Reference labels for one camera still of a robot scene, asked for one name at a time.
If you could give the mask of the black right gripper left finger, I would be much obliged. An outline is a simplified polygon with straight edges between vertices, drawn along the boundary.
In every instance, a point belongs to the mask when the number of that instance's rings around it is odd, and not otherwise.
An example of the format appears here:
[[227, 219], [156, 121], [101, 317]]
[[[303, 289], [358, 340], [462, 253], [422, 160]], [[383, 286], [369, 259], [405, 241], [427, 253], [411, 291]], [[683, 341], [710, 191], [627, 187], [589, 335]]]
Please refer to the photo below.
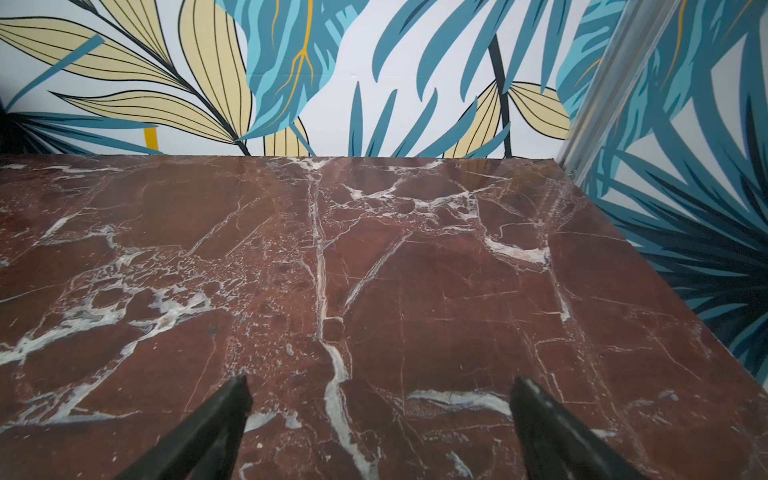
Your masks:
[[230, 378], [119, 479], [229, 479], [253, 405], [247, 378]]

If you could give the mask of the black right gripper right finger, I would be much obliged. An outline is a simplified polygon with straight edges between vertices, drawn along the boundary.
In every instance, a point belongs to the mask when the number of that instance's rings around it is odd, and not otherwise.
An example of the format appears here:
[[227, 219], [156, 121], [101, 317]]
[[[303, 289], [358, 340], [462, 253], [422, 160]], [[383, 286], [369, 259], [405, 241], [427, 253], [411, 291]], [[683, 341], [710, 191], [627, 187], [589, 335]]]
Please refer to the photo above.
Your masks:
[[515, 378], [509, 404], [529, 479], [645, 477], [531, 378]]

